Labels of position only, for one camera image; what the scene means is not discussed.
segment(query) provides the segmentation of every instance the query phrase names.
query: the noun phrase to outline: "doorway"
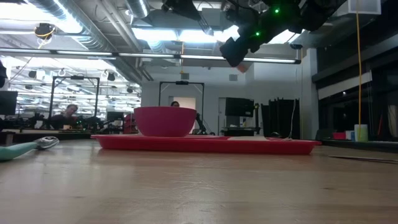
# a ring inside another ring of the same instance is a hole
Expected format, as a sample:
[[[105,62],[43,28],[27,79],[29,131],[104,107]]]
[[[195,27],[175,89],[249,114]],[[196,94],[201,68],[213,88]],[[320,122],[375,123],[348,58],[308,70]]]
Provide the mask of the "doorway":
[[[180,107],[182,108],[190,108],[195,110],[197,107],[197,99],[195,97],[174,97],[170,96],[169,98],[169,104],[171,105],[173,101],[177,101],[180,104]],[[195,129],[195,123],[192,126],[192,129],[190,131],[190,134],[192,131]]]

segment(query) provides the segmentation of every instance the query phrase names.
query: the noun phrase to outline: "person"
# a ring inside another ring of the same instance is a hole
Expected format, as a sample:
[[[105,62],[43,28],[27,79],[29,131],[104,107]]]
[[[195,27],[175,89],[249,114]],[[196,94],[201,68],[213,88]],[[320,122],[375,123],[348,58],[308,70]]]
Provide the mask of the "person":
[[[177,101],[173,101],[173,103],[171,104],[171,106],[180,107],[180,103],[177,102]]]
[[[72,116],[78,110],[77,105],[70,104],[63,114],[58,114],[51,117],[51,126],[54,129],[62,129],[64,125],[76,124],[76,119]]]

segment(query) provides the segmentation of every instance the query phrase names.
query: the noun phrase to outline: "metal frame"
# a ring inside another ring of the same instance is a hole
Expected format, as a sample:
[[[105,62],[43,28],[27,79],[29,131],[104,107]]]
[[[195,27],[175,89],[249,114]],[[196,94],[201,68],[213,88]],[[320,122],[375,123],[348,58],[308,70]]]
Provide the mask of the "metal frame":
[[[53,101],[54,101],[54,90],[55,90],[55,87],[57,87],[62,82],[61,81],[60,83],[56,84],[55,81],[58,78],[61,78],[62,81],[64,81],[67,78],[73,79],[73,76],[71,76],[71,77],[60,77],[60,76],[52,77],[49,121],[51,121],[51,115],[52,115],[52,106],[53,106]],[[100,78],[98,78],[98,77],[94,77],[94,78],[92,78],[92,77],[78,77],[78,78],[79,78],[79,80],[84,80],[84,79],[97,80],[96,93],[95,93],[95,110],[94,110],[94,116],[97,116],[98,95],[100,93]]]
[[[160,97],[162,96],[162,84],[163,83],[173,83],[176,85],[189,85],[189,84],[198,84],[202,86],[202,92],[201,92],[201,117],[203,119],[203,112],[204,112],[204,108],[205,108],[205,84],[204,83],[195,83],[195,82],[160,82],[159,83],[159,106],[160,106]]]

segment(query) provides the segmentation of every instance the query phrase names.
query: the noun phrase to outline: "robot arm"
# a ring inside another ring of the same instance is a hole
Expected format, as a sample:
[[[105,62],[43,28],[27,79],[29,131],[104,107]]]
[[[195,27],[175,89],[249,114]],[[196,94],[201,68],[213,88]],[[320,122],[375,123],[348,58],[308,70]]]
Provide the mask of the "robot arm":
[[[222,56],[232,66],[238,66],[248,50],[256,52],[285,30],[301,33],[321,27],[346,0],[262,0],[268,9],[257,12],[238,0],[226,0],[221,8],[226,18],[236,24],[240,37],[229,38],[220,47]],[[203,23],[192,0],[166,0],[164,9]]]

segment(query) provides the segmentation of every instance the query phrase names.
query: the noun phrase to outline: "desk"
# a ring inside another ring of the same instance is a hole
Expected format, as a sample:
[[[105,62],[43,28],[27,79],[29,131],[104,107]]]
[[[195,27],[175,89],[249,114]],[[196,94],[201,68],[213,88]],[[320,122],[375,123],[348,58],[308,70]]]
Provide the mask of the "desk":
[[[104,151],[64,141],[0,163],[0,223],[396,223],[398,166],[311,156]]]
[[[224,136],[254,136],[256,128],[224,127]]]

